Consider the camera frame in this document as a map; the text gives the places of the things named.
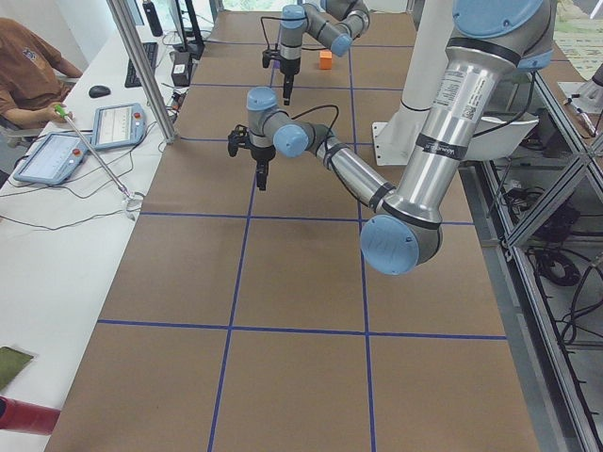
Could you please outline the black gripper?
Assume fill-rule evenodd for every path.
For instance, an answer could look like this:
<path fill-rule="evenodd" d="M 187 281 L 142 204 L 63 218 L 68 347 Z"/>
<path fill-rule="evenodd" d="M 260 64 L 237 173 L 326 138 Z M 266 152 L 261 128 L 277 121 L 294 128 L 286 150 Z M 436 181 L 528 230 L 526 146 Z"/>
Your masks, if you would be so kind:
<path fill-rule="evenodd" d="M 284 84 L 283 84 L 284 105 L 290 105 L 294 78 L 300 72 L 300 69 L 301 69 L 301 60 L 299 58 L 295 58 L 295 59 L 282 58 L 281 59 L 280 71 L 281 71 L 281 74 L 284 76 Z"/>
<path fill-rule="evenodd" d="M 268 137 L 250 137 L 251 154 L 256 162 L 256 186 L 261 191 L 266 191 L 269 173 L 269 162 L 275 157 L 276 150 L 272 140 Z"/>

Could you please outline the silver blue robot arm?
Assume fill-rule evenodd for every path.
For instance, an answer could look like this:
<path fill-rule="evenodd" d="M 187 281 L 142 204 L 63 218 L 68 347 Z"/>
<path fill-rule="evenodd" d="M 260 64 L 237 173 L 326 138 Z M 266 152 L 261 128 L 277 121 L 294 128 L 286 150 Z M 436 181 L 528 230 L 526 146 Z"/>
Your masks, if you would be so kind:
<path fill-rule="evenodd" d="M 373 212 L 360 235 L 365 260 L 383 274 L 407 273 L 440 248 L 440 204 L 500 80 L 549 62 L 555 14 L 551 1 L 453 3 L 452 32 L 444 45 L 448 64 L 397 185 L 329 126 L 291 119 L 267 87 L 248 92 L 242 143 L 251 151 L 288 157 L 312 153 Z"/>
<path fill-rule="evenodd" d="M 344 56 L 355 39 L 370 26 L 370 12 L 364 1 L 321 1 L 320 7 L 335 19 L 330 22 L 313 3 L 284 6 L 280 17 L 280 36 L 273 48 L 263 54 L 263 65 L 279 63 L 284 77 L 283 99 L 289 105 L 294 78 L 300 72 L 305 34 L 338 57 Z"/>

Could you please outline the person's hand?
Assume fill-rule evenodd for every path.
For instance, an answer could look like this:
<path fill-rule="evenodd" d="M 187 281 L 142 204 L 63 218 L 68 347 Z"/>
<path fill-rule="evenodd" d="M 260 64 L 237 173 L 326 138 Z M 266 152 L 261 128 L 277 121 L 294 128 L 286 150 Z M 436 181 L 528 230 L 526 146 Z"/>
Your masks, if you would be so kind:
<path fill-rule="evenodd" d="M 43 109 L 44 118 L 47 121 L 65 122 L 69 116 L 65 109 L 65 105 L 61 103 L 53 103 Z"/>

